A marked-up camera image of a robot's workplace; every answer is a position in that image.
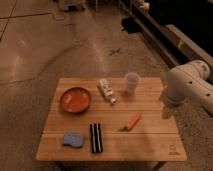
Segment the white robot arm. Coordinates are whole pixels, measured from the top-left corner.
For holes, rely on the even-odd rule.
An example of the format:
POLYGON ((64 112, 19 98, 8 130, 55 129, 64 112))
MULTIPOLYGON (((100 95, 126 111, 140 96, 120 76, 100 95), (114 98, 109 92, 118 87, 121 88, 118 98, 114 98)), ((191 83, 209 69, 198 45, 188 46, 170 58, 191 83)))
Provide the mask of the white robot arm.
POLYGON ((186 98, 197 101, 213 115, 213 85, 207 82, 210 67, 202 60, 194 60, 172 68, 162 92, 167 106, 179 106, 186 98))

